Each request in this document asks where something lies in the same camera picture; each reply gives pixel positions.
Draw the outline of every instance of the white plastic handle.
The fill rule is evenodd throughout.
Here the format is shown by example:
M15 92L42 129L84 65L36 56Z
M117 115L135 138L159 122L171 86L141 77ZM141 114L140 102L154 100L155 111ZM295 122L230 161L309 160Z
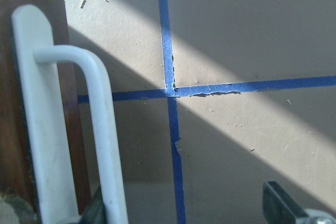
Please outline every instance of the white plastic handle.
M87 50L54 46L50 23L35 6L17 8L12 20L43 224L78 215L56 66L60 62L74 62L84 72L107 223L127 224L111 86L104 64Z

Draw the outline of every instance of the beige wall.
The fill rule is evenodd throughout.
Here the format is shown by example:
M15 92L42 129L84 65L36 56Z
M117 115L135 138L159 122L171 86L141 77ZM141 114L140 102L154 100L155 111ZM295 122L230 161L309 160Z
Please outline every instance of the beige wall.
M165 87L158 0L66 0L113 92ZM177 87L335 74L335 0L168 0ZM78 92L86 94L77 72ZM262 184L336 213L335 87L178 98L187 223L265 223ZM88 104L81 117L99 183ZM130 223L176 223L166 99L115 102Z

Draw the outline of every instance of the brown wood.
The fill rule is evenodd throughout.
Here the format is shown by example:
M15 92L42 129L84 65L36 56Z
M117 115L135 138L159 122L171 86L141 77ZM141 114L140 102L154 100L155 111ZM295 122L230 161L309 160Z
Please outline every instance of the brown wood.
M34 4L46 14L55 44L68 44L69 38L64 0L0 0L0 190L11 187L32 204L36 196L29 172L29 147L10 20L13 10L23 4ZM78 207L82 212L90 200L90 190L74 70L72 64L58 69Z

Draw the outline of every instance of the blue painter's tape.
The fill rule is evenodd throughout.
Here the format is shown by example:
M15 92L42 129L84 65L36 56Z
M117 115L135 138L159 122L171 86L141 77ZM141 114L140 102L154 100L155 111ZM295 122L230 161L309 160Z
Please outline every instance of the blue painter's tape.
M168 97L174 95L174 68L172 39L169 24L168 0L159 0L164 81Z
M113 101L130 101L139 99L157 99L165 98L164 89L153 89L153 90L139 90L139 91L128 91L128 92L116 92L112 94ZM88 103L88 95L79 95L77 97L78 103Z
M300 89L336 86L336 76L299 78L287 80L253 81L175 88L175 97L200 94L242 93L269 89Z
M170 128L172 160L173 160L177 223L186 224L184 194L183 194L182 163L181 163L181 156L176 148L177 142L180 140L176 98L169 97L167 99L167 103L168 103L169 128Z
M243 93L269 89L302 89L328 86L336 86L336 76L180 87L175 88L175 94L173 96L167 95L164 89L117 92L113 94L113 100L126 101L139 99L156 99L164 97L191 97L193 95L200 94L209 95L214 93ZM78 103L88 102L89 98L87 95L78 96Z

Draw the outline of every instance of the paint debris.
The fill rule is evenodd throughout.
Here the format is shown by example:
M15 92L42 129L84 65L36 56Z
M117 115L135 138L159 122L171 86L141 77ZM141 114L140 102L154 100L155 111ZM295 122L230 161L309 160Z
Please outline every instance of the paint debris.
M86 2L87 2L87 0L83 0L83 1L82 1L82 4L81 4L81 6L80 6L80 8L81 8L81 9L83 9L83 8L84 8L84 6L85 6Z

